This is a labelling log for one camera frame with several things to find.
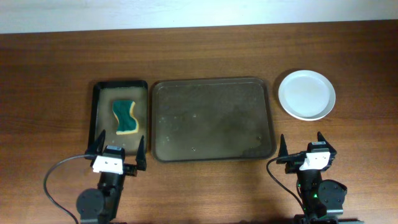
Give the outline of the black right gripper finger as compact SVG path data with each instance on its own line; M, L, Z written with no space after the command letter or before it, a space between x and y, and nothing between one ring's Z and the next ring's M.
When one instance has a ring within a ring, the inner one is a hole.
M324 136L322 135L322 133L320 131L317 132L317 141L318 142L327 142L327 140L324 138Z
M278 160L283 161L284 159L288 158L289 153L287 150L287 145L285 141L285 137L283 134L280 135L280 146L279 146L279 152L278 152Z

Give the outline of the pale green plate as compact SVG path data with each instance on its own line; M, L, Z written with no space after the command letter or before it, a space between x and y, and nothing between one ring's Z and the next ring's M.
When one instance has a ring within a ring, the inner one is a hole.
M325 76L311 70L288 74L278 89L280 105L292 117L316 121L328 115L335 106L336 92Z

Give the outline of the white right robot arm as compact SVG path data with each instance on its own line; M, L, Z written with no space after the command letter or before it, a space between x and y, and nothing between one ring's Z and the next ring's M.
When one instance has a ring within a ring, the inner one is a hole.
M343 214L347 187L335 180L322 179L336 156L336 150L318 132L317 141L305 151L291 154L284 160L285 173L297 176L296 187L303 215L294 216L294 223L338 223Z

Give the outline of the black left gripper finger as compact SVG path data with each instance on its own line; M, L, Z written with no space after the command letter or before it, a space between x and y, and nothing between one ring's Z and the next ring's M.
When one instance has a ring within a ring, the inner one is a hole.
M95 159L96 156L101 155L103 151L104 141L106 137L106 130L102 130L97 139L88 146L88 149L85 151L85 159Z
M144 136L141 137L139 142L139 147L136 154L136 169L141 171L146 171L147 161L146 161L146 147Z

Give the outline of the yellow green sponge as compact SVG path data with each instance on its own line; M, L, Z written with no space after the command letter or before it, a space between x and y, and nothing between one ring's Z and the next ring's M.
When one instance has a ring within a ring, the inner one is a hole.
M117 135L135 134L139 131L139 122L134 116L136 103L132 100L116 100L113 102L112 111L118 122Z

